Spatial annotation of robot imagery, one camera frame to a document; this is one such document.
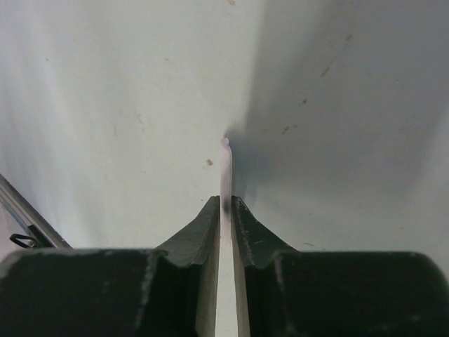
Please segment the black loop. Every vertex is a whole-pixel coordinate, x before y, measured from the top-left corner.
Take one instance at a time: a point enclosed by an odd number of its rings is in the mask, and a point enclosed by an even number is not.
[[[35,248],[38,246],[37,244],[37,240],[33,237],[29,237],[27,235],[22,235],[22,234],[12,234],[9,239],[14,242],[15,244],[17,244],[18,246],[22,247],[22,248]],[[24,242],[22,242],[21,240],[30,240],[31,243],[30,244],[26,244]]]

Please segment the thin white object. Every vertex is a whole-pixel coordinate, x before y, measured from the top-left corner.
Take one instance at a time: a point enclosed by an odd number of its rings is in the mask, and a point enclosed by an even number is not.
[[[220,257],[218,259],[217,318],[215,336],[237,336],[237,306],[232,254],[232,151],[227,138],[224,148],[220,186]]]

